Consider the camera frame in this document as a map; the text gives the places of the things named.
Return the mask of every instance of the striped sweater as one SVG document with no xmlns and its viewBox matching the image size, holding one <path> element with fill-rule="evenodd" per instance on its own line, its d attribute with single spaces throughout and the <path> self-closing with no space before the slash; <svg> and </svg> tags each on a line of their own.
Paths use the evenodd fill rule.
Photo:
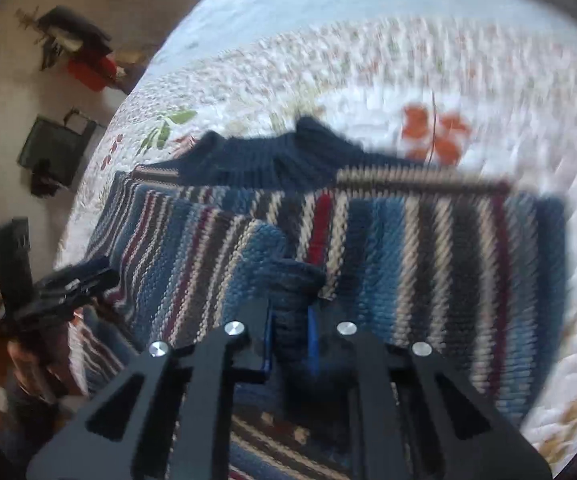
<svg viewBox="0 0 577 480">
<path fill-rule="evenodd" d="M 561 327 L 563 204 L 383 158 L 337 174 L 329 165 L 328 188 L 312 192 L 278 189 L 295 180 L 283 171 L 251 173 L 270 189 L 245 189 L 241 172 L 243 187 L 209 185 L 179 161 L 118 173 L 88 250 L 121 274 L 113 310 L 84 313 L 89 392 L 150 341 L 198 341 L 260 294 L 274 307 L 280 368 L 308 384 L 308 310 L 320 296 L 386 342 L 429 341 L 519 424 Z M 231 477 L 345 480 L 338 428 L 278 418 L 282 380 L 236 389 Z"/>
</svg>

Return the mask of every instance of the blue stripe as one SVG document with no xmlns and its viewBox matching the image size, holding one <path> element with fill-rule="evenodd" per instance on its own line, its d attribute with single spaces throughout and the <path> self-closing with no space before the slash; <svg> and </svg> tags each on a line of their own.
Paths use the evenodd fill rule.
<svg viewBox="0 0 577 480">
<path fill-rule="evenodd" d="M 110 264 L 114 269 L 120 269 L 122 254 L 126 249 L 126 246 L 128 245 L 131 237 L 137 230 L 140 216 L 144 210 L 144 202 L 146 201 L 147 193 L 148 188 L 146 186 L 137 186 L 124 225 L 119 227 L 120 232 L 118 232 L 115 240 L 108 248 L 108 259 L 110 260 Z"/>
<path fill-rule="evenodd" d="M 527 377 L 533 371 L 536 351 L 537 268 L 533 277 L 527 273 L 530 266 L 537 266 L 537 233 L 529 228 L 531 216 L 536 226 L 535 199 L 526 194 L 510 198 L 505 202 L 505 212 L 508 227 L 515 225 L 517 229 L 509 232 L 509 239 L 517 240 L 517 247 L 512 245 L 517 252 L 511 255 L 511 304 L 497 407 L 518 426 L 525 415 Z"/>
<path fill-rule="evenodd" d="M 358 321 L 390 342 L 397 310 L 405 223 L 404 200 L 373 200 L 373 219 L 364 251 L 364 279 L 358 294 Z"/>
<path fill-rule="evenodd" d="M 253 228 L 224 295 L 222 322 L 233 320 L 243 302 L 268 296 L 270 280 L 281 280 L 281 276 L 271 276 L 265 270 L 272 267 L 273 259 L 282 257 L 285 246 L 284 235 L 274 226 L 258 223 Z"/>
<path fill-rule="evenodd" d="M 109 232 L 109 236 L 102 242 L 102 245 L 98 250 L 98 253 L 108 254 L 109 256 L 112 253 L 115 242 L 117 241 L 118 236 L 120 236 L 122 229 L 124 228 L 122 222 L 126 222 L 128 220 L 128 215 L 130 214 L 131 209 L 135 205 L 136 200 L 135 193 L 137 189 L 139 189 L 139 186 L 136 186 L 134 183 L 128 186 L 128 193 L 126 196 L 126 200 L 123 201 L 122 204 L 118 205 L 120 207 L 120 209 L 118 210 L 120 214 L 118 214 L 114 218 L 113 222 L 111 222 L 111 224 L 108 226 L 107 231 Z"/>
<path fill-rule="evenodd" d="M 228 191 L 222 197 L 222 209 L 224 211 L 232 211 L 236 199 L 237 199 L 237 191 L 234 189 L 228 189 Z"/>
<path fill-rule="evenodd" d="M 235 194 L 235 200 L 229 211 L 238 215 L 248 215 L 255 200 L 255 192 L 249 189 L 231 190 Z"/>
<path fill-rule="evenodd" d="M 124 366 L 138 355 L 139 348 L 135 345 L 135 341 L 126 340 L 115 325 L 101 319 L 93 307 L 85 307 L 82 315 L 84 316 L 84 324 Z"/>
<path fill-rule="evenodd" d="M 315 320 L 315 310 L 318 304 L 309 305 L 309 357 L 307 367 L 309 373 L 313 377 L 318 377 L 320 374 L 320 333 Z"/>
<path fill-rule="evenodd" d="M 142 275 L 137 285 L 137 294 L 135 295 L 136 315 L 131 323 L 131 331 L 136 340 L 145 348 L 150 342 L 151 323 L 155 316 L 155 309 L 162 300 L 165 290 L 165 276 L 170 276 L 170 266 L 172 264 L 171 253 L 177 246 L 179 237 L 182 235 L 181 229 L 169 230 L 169 225 L 174 218 L 175 202 L 168 202 L 163 205 L 166 208 L 164 219 L 162 220 L 162 235 L 158 247 L 151 254 L 149 260 L 142 267 Z"/>
<path fill-rule="evenodd" d="M 171 249 L 174 251 L 173 254 L 167 254 L 167 256 L 173 256 L 173 264 L 170 268 L 170 272 L 162 273 L 162 279 L 166 283 L 166 291 L 162 297 L 160 303 L 156 303 L 153 308 L 158 309 L 160 305 L 163 308 L 159 311 L 159 313 L 153 319 L 152 328 L 157 328 L 158 330 L 163 330 L 164 320 L 166 319 L 166 314 L 171 312 L 171 302 L 174 295 L 175 290 L 178 287 L 178 282 L 180 280 L 180 276 L 182 271 L 186 266 L 186 262 L 188 261 L 189 256 L 189 249 L 190 245 L 193 241 L 193 236 L 195 234 L 198 221 L 200 219 L 200 214 L 204 209 L 204 206 L 198 204 L 191 204 L 187 200 L 180 200 L 179 201 L 180 208 L 178 210 L 177 203 L 176 207 L 174 208 L 174 214 L 178 214 L 181 216 L 183 221 L 180 223 L 176 221 L 171 222 L 171 225 L 175 225 L 175 229 L 167 230 L 167 234 L 169 232 L 179 231 L 181 232 L 181 238 L 178 240 L 177 244 L 171 242 L 171 240 L 164 240 L 163 244 L 165 246 L 171 246 Z"/>
<path fill-rule="evenodd" d="M 166 207 L 166 200 L 167 197 L 162 193 L 154 195 L 152 211 L 145 215 L 146 224 L 144 233 L 136 245 L 135 255 L 133 256 L 132 261 L 124 271 L 126 274 L 126 294 L 124 295 L 124 300 L 119 301 L 115 307 L 116 310 L 121 310 L 124 313 L 126 323 L 129 326 L 134 324 L 134 317 L 137 314 L 139 306 L 137 304 L 137 293 L 144 277 L 143 272 L 137 274 L 137 269 L 140 267 L 140 263 L 142 262 L 149 245 L 153 244 L 155 241 L 153 237 L 156 234 L 157 219 L 160 211 Z"/>
<path fill-rule="evenodd" d="M 104 209 L 100 215 L 100 220 L 95 226 L 95 230 L 92 232 L 91 240 L 89 241 L 89 247 L 93 247 L 99 241 L 100 237 L 106 232 L 108 224 L 116 217 L 115 210 L 118 208 L 118 203 L 124 194 L 125 187 L 129 186 L 127 183 L 126 173 L 115 174 L 113 179 L 113 184 L 110 186 L 110 191 L 108 192 L 108 198 L 104 204 Z"/>
<path fill-rule="evenodd" d="M 215 206 L 215 207 L 219 207 L 222 208 L 222 200 L 224 200 L 224 197 L 226 196 L 226 192 L 228 190 L 228 187 L 215 187 L 213 188 L 213 193 L 211 193 L 211 197 L 210 197 L 210 204 Z"/>
<path fill-rule="evenodd" d="M 368 200 L 351 199 L 348 212 L 344 261 L 340 268 L 335 293 L 342 312 L 349 316 L 349 319 L 359 322 L 357 296 L 365 277 L 364 260 L 369 234 L 367 225 L 371 225 L 373 220 L 373 207 Z"/>
<path fill-rule="evenodd" d="M 160 244 L 161 252 L 155 268 L 152 270 L 153 286 L 150 294 L 148 290 L 144 291 L 144 295 L 140 297 L 140 302 L 148 302 L 150 310 L 152 311 L 149 323 L 144 327 L 145 336 L 142 340 L 150 337 L 151 327 L 156 322 L 155 313 L 160 304 L 164 301 L 164 295 L 169 286 L 169 280 L 172 277 L 172 268 L 176 262 L 178 254 L 178 247 L 182 234 L 184 233 L 184 225 L 188 220 L 190 214 L 190 203 L 186 200 L 175 200 L 168 224 L 166 226 L 166 233 L 162 238 Z"/>
<path fill-rule="evenodd" d="M 554 197 L 539 200 L 537 224 L 537 356 L 525 412 L 537 399 L 555 359 L 568 299 L 564 203 Z"/>
</svg>

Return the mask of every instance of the green leaf pattern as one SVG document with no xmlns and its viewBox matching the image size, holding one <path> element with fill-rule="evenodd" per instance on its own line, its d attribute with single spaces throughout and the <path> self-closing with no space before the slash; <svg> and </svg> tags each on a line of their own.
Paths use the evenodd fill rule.
<svg viewBox="0 0 577 480">
<path fill-rule="evenodd" d="M 171 124 L 184 124 L 188 123 L 192 118 L 194 118 L 198 113 L 195 110 L 178 110 L 170 115 L 162 116 L 158 118 L 159 124 L 153 128 L 148 135 L 142 140 L 142 143 L 137 150 L 137 155 L 140 153 L 146 153 L 148 150 L 153 148 L 153 145 L 161 150 L 166 145 L 166 141 L 171 137 Z"/>
</svg>

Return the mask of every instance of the silver bolt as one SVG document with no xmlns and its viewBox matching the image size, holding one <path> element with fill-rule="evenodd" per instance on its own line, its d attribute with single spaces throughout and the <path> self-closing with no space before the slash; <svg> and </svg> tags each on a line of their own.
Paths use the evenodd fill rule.
<svg viewBox="0 0 577 480">
<path fill-rule="evenodd" d="M 431 352 L 433 352 L 433 348 L 431 348 L 431 345 L 425 343 L 424 341 L 418 341 L 417 343 L 413 343 L 412 350 L 413 353 L 415 355 L 418 355 L 419 357 L 427 357 L 431 355 Z"/>
<path fill-rule="evenodd" d="M 350 321 L 342 321 L 337 326 L 337 332 L 340 335 L 353 335 L 358 331 L 358 326 Z"/>
<path fill-rule="evenodd" d="M 164 341 L 155 341 L 151 343 L 151 346 L 148 347 L 148 352 L 153 357 L 162 357 L 165 354 L 168 354 L 169 346 Z"/>
<path fill-rule="evenodd" d="M 241 321 L 231 321 L 224 325 L 224 332 L 229 335 L 240 335 L 246 326 Z"/>
<path fill-rule="evenodd" d="M 71 283 L 69 283 L 67 286 L 65 286 L 64 288 L 68 291 L 71 292 L 71 290 L 75 290 L 78 286 L 80 286 L 80 280 L 78 280 L 77 278 L 75 278 Z"/>
</svg>

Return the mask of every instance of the white bedspread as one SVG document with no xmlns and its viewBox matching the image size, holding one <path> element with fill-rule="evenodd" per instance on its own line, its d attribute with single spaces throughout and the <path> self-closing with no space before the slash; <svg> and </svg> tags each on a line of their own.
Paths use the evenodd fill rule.
<svg viewBox="0 0 577 480">
<path fill-rule="evenodd" d="M 465 171 L 505 174 L 568 198 L 566 331 L 523 425 L 558 472 L 577 452 L 577 26 L 550 7 L 532 0 L 203 0 L 109 125 L 57 265 L 84 255 L 115 171 L 170 158 L 207 129 L 274 135 L 309 113 L 369 149 L 405 154 L 429 143 L 402 134 L 411 105 L 467 125 L 471 134 L 454 140 Z"/>
</svg>

